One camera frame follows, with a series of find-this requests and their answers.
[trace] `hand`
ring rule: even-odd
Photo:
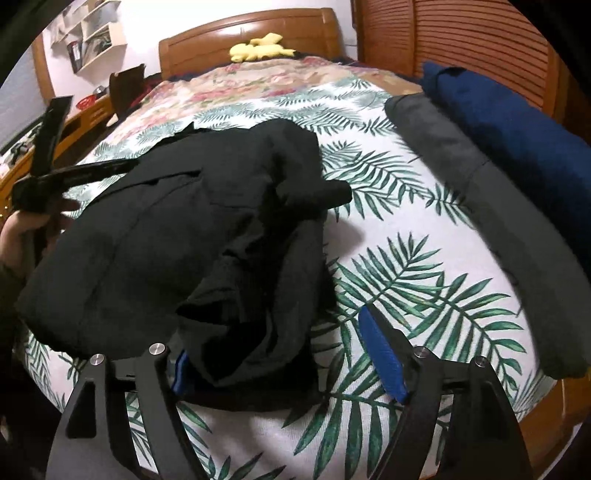
[[[0,232],[0,262],[6,265],[20,278],[27,275],[25,265],[25,233],[37,230],[47,225],[47,248],[45,255],[56,243],[57,237],[73,222],[73,219],[59,212],[73,212],[80,208],[75,200],[61,199],[58,205],[58,213],[31,213],[17,211],[7,218]]]

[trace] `plush toy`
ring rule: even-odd
[[[269,33],[263,38],[253,38],[247,45],[239,43],[230,49],[230,59],[234,63],[242,61],[262,60],[263,58],[273,58],[279,55],[286,55],[293,57],[295,50],[290,48],[283,48],[277,42],[281,41],[283,37],[276,33]]]
[[[245,43],[239,43],[230,48],[230,59],[234,63],[240,63],[241,61],[253,61],[256,60],[256,53],[254,45],[247,45]]]
[[[283,37],[279,33],[268,33],[262,38],[253,38],[251,45],[275,45],[283,40]]]

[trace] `leaf-print bedsheet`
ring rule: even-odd
[[[181,418],[215,480],[367,478],[401,407],[385,394],[359,340],[357,314],[374,302],[415,345],[442,358],[487,356],[522,419],[554,385],[544,377],[508,276],[470,224],[462,200],[430,173],[387,120],[388,94],[348,76],[289,95],[217,106],[98,145],[85,162],[135,157],[194,121],[214,129],[288,118],[317,133],[328,179],[347,180],[353,201],[330,212],[326,253],[339,304],[311,337],[324,400],[309,411],[227,413],[180,404]],[[69,195],[83,208],[117,177]],[[83,362],[29,335],[25,364],[64,407]],[[154,468],[135,394],[129,420],[138,457]],[[436,470],[450,416],[445,398],[423,474]]]

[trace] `blue towel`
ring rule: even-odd
[[[426,95],[552,221],[591,280],[591,147],[488,77],[432,62],[423,72]]]

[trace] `black jacket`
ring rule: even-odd
[[[65,232],[17,310],[56,350],[137,356],[178,331],[217,387],[276,372],[308,340],[322,287],[319,145],[286,120],[161,141]],[[333,301],[334,292],[326,297]]]

